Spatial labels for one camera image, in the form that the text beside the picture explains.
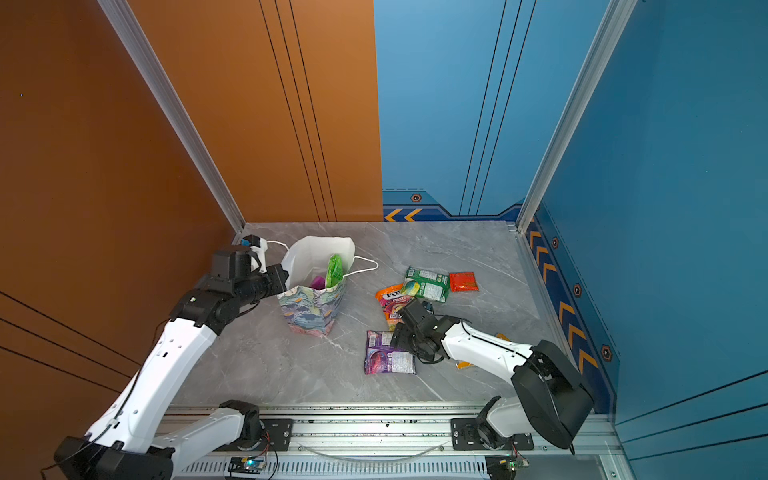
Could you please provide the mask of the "colourful fruits candy bag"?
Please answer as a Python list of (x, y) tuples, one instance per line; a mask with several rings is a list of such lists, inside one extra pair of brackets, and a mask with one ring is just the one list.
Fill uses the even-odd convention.
[(393, 332), (402, 322), (400, 310), (414, 299), (404, 292), (404, 285), (398, 284), (378, 291), (375, 295), (384, 313), (388, 330)]

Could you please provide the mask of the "purple berries candy bag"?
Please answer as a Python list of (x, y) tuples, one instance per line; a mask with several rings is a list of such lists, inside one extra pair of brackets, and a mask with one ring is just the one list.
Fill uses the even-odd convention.
[(392, 345), (392, 332), (368, 331), (363, 370), (373, 374), (416, 374), (414, 356)]

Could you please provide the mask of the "floral paper bag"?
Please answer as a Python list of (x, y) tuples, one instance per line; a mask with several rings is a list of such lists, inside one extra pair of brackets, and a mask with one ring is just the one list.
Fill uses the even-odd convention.
[(335, 323), (346, 289), (355, 274), (375, 271), (379, 263), (356, 253), (349, 237), (305, 236), (285, 250), (281, 266), (288, 272), (286, 291), (278, 302), (295, 333), (327, 336)]

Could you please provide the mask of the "magenta purple snack bag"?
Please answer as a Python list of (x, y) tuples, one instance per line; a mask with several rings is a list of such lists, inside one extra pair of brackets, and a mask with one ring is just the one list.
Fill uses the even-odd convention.
[(326, 288), (326, 278), (324, 276), (316, 276), (310, 283), (310, 287), (314, 290), (324, 290)]

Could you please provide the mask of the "green Lays chips bag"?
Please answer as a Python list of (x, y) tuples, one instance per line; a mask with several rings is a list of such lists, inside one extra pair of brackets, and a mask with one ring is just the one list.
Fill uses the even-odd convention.
[(333, 254), (327, 264), (325, 276), (325, 288), (331, 289), (344, 279), (345, 271), (343, 259), (340, 254)]

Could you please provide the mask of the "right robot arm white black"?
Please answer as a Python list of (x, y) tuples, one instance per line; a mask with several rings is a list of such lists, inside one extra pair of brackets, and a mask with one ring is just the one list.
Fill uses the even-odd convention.
[(436, 316), (417, 299), (399, 310), (402, 322), (392, 343), (423, 364), (467, 362), (510, 384), (515, 397), (489, 400), (474, 430), (486, 449), (513, 445), (516, 436), (536, 433), (548, 444), (575, 452), (575, 438), (591, 414), (594, 394), (583, 375), (554, 343), (515, 343), (486, 334), (470, 322)]

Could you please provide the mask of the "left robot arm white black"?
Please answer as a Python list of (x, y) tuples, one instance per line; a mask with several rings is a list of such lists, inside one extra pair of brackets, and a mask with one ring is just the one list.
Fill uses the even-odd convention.
[(167, 436), (156, 431), (171, 401), (224, 328), (286, 290), (288, 274), (268, 265), (268, 241), (247, 236), (217, 251), (201, 285), (176, 304), (143, 365), (82, 437), (66, 437), (54, 465), (68, 479), (172, 479), (214, 450), (253, 450), (266, 441), (259, 408), (229, 400)]

